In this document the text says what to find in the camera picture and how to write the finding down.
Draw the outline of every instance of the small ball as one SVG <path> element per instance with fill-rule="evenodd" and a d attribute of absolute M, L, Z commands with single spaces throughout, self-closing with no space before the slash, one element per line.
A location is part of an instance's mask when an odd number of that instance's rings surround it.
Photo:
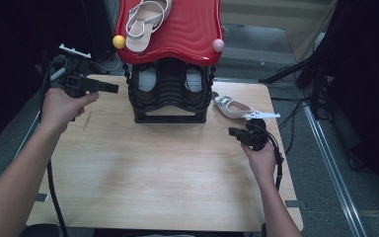
<path fill-rule="evenodd" d="M 115 36 L 113 38 L 113 45 L 118 49 L 123 49 L 125 47 L 125 38 L 122 36 Z"/>
<path fill-rule="evenodd" d="M 224 41 L 222 39 L 215 39 L 213 42 L 214 51 L 220 52 L 224 48 Z"/>

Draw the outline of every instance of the floor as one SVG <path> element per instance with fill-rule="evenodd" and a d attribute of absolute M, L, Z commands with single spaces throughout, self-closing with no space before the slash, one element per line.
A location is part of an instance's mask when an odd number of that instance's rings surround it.
<path fill-rule="evenodd" d="M 295 63 L 283 30 L 249 26 L 225 27 L 225 49 L 217 64 L 216 80 L 238 80 L 258 83 L 258 79 L 271 76 Z M 118 58 L 113 55 L 100 63 L 112 74 L 122 75 Z M 274 110 L 283 122 L 308 90 L 295 87 L 295 77 L 289 75 L 267 84 L 273 97 Z M 33 97 L 13 119 L 0 136 L 0 173 L 15 155 L 18 147 L 37 114 L 38 97 Z M 292 147 L 286 160 L 301 206 L 304 236 L 379 236 L 379 178 L 371 171 L 356 172 L 350 168 L 349 158 L 334 126 L 327 120 L 315 121 L 305 107 L 291 122 L 281 129 L 283 146 L 287 149 L 293 134 Z M 339 184 L 345 188 L 341 193 Z M 344 199 L 355 207 L 359 231 L 351 230 L 357 223 L 350 222 Z M 69 228 L 70 236 L 92 236 L 89 228 Z"/>

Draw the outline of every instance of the gray floor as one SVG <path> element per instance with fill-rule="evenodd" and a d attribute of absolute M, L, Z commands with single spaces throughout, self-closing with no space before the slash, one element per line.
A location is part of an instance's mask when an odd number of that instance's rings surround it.
<path fill-rule="evenodd" d="M 278 72 L 280 68 L 295 63 L 284 31 L 256 27 L 226 25 L 225 50 L 217 64 L 217 80 L 238 80 L 257 83 Z M 112 74 L 121 75 L 114 55 L 101 63 L 106 68 L 116 68 Z M 299 99 L 295 75 L 269 84 L 273 98 Z M 294 102 L 272 101 L 274 110 L 282 114 L 281 122 L 295 107 Z M 11 121 L 0 136 L 0 173 L 9 164 L 37 114 L 38 97 L 33 97 Z M 350 227 L 334 188 L 325 158 L 307 118 L 307 110 L 295 117 L 294 142 L 287 155 L 298 200 L 302 203 L 304 236 L 352 236 Z M 333 125 L 319 121 L 341 177 L 357 207 L 367 236 L 379 236 L 379 178 L 371 173 L 358 173 L 349 166 L 344 150 Z M 289 144 L 291 126 L 281 130 L 283 145 Z M 92 236 L 92 229 L 69 228 L 71 236 Z"/>

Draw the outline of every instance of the hand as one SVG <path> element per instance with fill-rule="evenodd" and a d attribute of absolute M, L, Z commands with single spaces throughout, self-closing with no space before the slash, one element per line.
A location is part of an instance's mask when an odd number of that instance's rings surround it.
<path fill-rule="evenodd" d="M 42 105 L 40 127 L 61 134 L 66 130 L 70 121 L 85 113 L 85 106 L 97 101 L 99 97 L 98 93 L 92 93 L 73 99 L 62 89 L 49 89 Z"/>
<path fill-rule="evenodd" d="M 273 184 L 273 172 L 276 165 L 273 145 L 267 142 L 260 151 L 255 151 L 244 143 L 241 143 L 241 146 L 249 158 L 251 169 L 257 178 L 258 184 L 260 186 Z"/>

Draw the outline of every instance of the pink ball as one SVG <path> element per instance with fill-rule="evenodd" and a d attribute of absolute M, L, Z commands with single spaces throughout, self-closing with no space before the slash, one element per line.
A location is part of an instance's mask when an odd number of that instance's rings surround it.
<path fill-rule="evenodd" d="M 222 39 L 215 39 L 213 42 L 214 51 L 220 52 L 223 50 L 224 41 Z"/>

